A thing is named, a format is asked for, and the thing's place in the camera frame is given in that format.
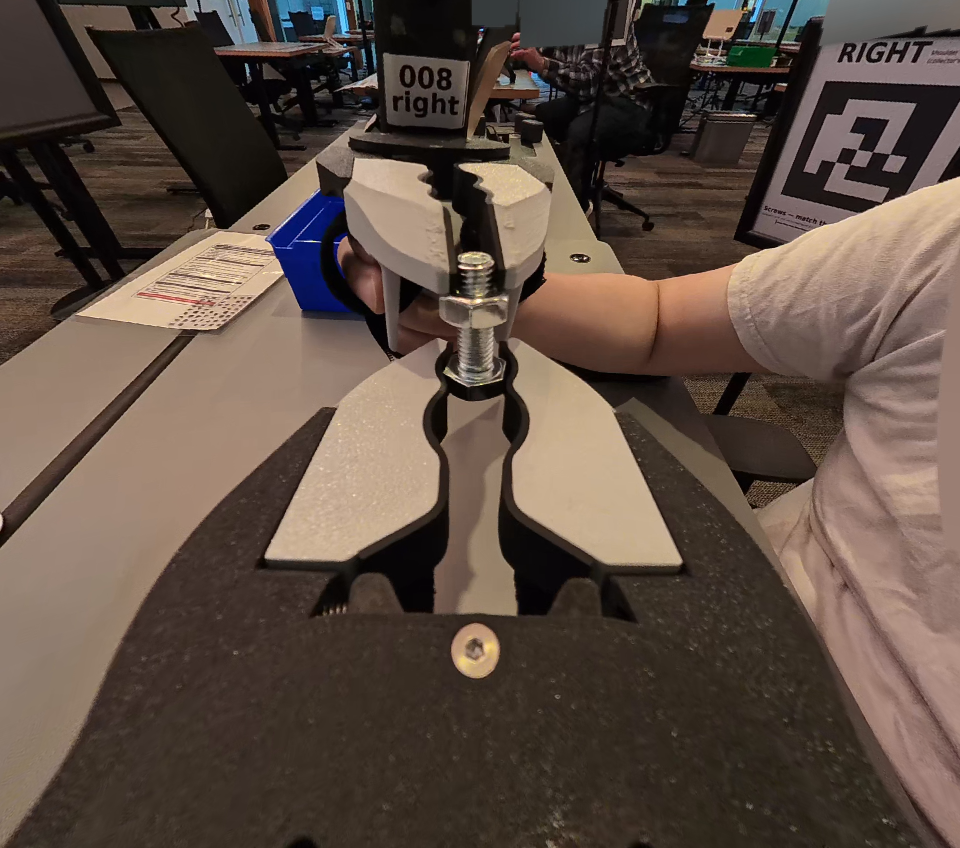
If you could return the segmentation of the silver hex nut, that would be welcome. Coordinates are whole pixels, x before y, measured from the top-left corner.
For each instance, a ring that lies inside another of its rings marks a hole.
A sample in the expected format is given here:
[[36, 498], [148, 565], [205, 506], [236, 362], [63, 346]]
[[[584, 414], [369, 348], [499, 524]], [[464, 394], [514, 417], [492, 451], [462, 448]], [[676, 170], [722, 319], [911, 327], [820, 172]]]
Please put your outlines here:
[[438, 299], [438, 315], [456, 330], [494, 330], [508, 321], [510, 299], [507, 294], [481, 298], [449, 294]]

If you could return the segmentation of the grey metal trash bin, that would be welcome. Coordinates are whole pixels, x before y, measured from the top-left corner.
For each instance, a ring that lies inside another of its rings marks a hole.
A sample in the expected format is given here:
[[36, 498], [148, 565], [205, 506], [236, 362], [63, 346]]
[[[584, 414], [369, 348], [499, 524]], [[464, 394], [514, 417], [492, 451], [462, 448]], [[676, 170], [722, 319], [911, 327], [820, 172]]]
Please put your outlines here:
[[739, 165], [758, 116], [749, 112], [718, 110], [702, 115], [686, 156], [714, 168]]

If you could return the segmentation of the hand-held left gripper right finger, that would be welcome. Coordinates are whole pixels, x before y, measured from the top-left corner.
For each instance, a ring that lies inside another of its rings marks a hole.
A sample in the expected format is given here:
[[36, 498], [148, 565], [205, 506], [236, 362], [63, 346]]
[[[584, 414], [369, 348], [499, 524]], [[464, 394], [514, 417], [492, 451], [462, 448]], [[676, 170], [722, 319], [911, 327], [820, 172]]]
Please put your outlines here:
[[526, 343], [508, 348], [510, 515], [594, 575], [678, 573], [681, 555], [611, 405]]

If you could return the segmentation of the silver hex bolt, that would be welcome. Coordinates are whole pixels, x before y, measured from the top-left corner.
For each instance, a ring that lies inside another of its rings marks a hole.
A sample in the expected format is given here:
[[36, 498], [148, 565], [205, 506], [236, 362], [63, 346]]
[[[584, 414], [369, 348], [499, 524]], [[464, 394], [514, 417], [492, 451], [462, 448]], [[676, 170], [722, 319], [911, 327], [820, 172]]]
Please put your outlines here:
[[[457, 284], [455, 290], [449, 294], [473, 298], [506, 294], [496, 289], [495, 275], [496, 263], [491, 255], [482, 251], [461, 253], [458, 257]], [[498, 354], [496, 331], [497, 329], [456, 330], [456, 354], [451, 356], [444, 373], [464, 388], [498, 385], [503, 379], [505, 368], [503, 359]]]

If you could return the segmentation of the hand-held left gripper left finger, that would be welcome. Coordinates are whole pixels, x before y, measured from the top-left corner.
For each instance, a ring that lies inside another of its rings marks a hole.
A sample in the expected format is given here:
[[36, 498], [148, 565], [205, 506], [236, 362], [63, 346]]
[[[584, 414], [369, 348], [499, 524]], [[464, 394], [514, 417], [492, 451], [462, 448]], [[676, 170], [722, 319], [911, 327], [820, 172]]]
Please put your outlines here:
[[429, 342], [341, 400], [265, 551], [268, 566], [344, 569], [438, 506], [441, 454], [426, 418], [445, 350]]

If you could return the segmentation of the blue plastic bin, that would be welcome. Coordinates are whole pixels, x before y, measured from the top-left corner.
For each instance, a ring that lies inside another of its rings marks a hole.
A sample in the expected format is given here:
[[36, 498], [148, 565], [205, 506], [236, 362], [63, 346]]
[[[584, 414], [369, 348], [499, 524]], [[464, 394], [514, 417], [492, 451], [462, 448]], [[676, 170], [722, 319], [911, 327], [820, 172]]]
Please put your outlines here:
[[321, 264], [323, 238], [344, 207], [342, 197], [317, 191], [267, 236], [303, 312], [345, 314], [350, 311], [330, 290]]

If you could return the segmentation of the black office chair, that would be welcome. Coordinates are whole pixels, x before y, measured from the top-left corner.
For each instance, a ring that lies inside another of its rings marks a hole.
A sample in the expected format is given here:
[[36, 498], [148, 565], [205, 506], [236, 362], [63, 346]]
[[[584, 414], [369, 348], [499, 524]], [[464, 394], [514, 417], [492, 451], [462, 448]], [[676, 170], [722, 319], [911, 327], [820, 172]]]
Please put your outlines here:
[[687, 0], [682, 5], [647, 4], [635, 22], [633, 33], [652, 83], [640, 90], [640, 122], [632, 122], [599, 143], [591, 183], [596, 235], [601, 234], [604, 202], [640, 217], [643, 231], [654, 229], [654, 221], [646, 212], [610, 187], [605, 172], [610, 165], [622, 166], [628, 157], [666, 151], [685, 108], [693, 77], [690, 64], [713, 11], [714, 5], [708, 0]]
[[198, 27], [86, 32], [218, 228], [231, 228], [287, 180], [268, 132]]

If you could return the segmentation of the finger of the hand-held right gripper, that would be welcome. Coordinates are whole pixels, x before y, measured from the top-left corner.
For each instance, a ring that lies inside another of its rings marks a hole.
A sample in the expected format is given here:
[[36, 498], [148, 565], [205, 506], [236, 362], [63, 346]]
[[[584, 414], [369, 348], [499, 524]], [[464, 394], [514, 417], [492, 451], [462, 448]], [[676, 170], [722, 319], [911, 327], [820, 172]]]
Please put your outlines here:
[[498, 340], [510, 337], [522, 290], [543, 270], [550, 199], [545, 183], [517, 165], [458, 165], [458, 250], [490, 255], [493, 285], [509, 298], [507, 321], [495, 329]]
[[402, 280], [435, 295], [450, 291], [450, 222], [428, 176], [421, 164], [356, 158], [343, 190], [347, 230], [381, 270], [387, 340], [396, 352]]

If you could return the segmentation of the person's right hand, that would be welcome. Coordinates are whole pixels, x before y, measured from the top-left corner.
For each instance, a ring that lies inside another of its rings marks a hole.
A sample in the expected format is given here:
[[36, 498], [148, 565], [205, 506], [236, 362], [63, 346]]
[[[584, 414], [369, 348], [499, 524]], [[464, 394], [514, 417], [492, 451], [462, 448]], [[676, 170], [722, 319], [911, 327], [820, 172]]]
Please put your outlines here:
[[[338, 248], [338, 264], [350, 289], [374, 314], [385, 313], [382, 270], [377, 260], [356, 241], [346, 235]], [[452, 326], [439, 316], [438, 296], [421, 290], [399, 315], [398, 346], [394, 351], [406, 355], [429, 341], [454, 340]]]

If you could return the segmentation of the black easel stand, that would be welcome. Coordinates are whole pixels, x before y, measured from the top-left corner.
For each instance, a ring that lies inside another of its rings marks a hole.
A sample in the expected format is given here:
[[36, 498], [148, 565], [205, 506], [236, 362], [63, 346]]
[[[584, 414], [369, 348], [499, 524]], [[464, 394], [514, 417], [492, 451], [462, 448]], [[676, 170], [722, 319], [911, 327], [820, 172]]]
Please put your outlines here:
[[61, 211], [21, 160], [18, 149], [10, 144], [1, 146], [2, 167], [53, 235], [60, 253], [77, 269], [84, 282], [82, 288], [67, 293], [51, 308], [51, 316], [61, 322], [121, 282], [127, 276], [124, 262], [141, 264], [158, 255], [161, 249], [121, 244], [58, 143], [33, 142], [27, 146], [27, 151], [54, 193]]

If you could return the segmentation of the wooden top desk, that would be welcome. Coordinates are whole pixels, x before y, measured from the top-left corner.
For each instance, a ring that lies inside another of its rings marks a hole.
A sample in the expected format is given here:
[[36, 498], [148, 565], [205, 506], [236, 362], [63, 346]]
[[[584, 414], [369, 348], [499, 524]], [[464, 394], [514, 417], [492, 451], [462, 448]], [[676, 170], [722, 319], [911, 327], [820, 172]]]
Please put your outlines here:
[[720, 110], [731, 111], [738, 100], [739, 93], [744, 85], [755, 85], [761, 89], [785, 83], [791, 74], [790, 66], [731, 66], [728, 64], [706, 64], [693, 61], [689, 64], [692, 76], [704, 76], [711, 79], [716, 85], [725, 84], [726, 89], [715, 89], [718, 100], [704, 102], [702, 111]]
[[265, 128], [271, 143], [278, 150], [303, 150], [305, 146], [282, 144], [278, 135], [277, 125], [271, 110], [271, 103], [266, 88], [263, 67], [266, 64], [289, 64], [293, 67], [293, 86], [296, 104], [298, 105], [304, 122], [307, 126], [319, 126], [320, 119], [317, 110], [314, 89], [307, 77], [303, 59], [317, 54], [317, 46], [310, 43], [292, 42], [252, 42], [213, 48], [222, 59], [233, 59], [242, 62], [247, 69], [252, 86], [254, 99], [259, 111], [260, 122]]

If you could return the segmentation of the printed paper sheet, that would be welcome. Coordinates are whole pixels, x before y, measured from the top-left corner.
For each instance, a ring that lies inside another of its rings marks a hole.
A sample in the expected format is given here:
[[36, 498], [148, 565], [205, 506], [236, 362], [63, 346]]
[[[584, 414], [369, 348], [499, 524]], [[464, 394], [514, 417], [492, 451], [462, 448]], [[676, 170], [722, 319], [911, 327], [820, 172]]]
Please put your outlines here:
[[206, 237], [81, 310], [101, 321], [213, 332], [283, 279], [270, 243], [258, 234]]

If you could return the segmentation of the black chair seat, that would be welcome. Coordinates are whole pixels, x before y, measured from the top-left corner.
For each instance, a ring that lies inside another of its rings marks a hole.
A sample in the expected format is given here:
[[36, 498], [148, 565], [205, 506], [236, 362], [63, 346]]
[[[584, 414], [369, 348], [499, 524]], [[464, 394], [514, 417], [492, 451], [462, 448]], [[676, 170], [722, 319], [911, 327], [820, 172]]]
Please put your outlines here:
[[798, 438], [775, 424], [730, 415], [750, 373], [731, 376], [714, 410], [702, 416], [743, 494], [754, 482], [800, 485], [817, 466]]

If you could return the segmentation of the person's right forearm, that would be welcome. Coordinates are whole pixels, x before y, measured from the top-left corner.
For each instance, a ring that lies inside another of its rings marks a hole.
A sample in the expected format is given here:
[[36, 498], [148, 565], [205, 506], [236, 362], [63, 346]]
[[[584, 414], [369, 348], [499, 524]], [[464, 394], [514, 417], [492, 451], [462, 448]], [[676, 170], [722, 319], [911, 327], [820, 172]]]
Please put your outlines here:
[[557, 362], [606, 374], [765, 373], [729, 314], [734, 270], [659, 281], [548, 273], [519, 305], [511, 334]]

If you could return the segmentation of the framed marker poster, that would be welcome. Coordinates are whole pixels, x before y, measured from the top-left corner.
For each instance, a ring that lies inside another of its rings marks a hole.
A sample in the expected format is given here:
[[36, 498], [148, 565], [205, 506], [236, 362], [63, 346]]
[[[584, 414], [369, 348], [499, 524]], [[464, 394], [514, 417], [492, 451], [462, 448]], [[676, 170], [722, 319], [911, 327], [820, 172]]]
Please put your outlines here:
[[792, 242], [958, 176], [958, 30], [827, 44], [822, 29], [800, 41], [737, 242]]

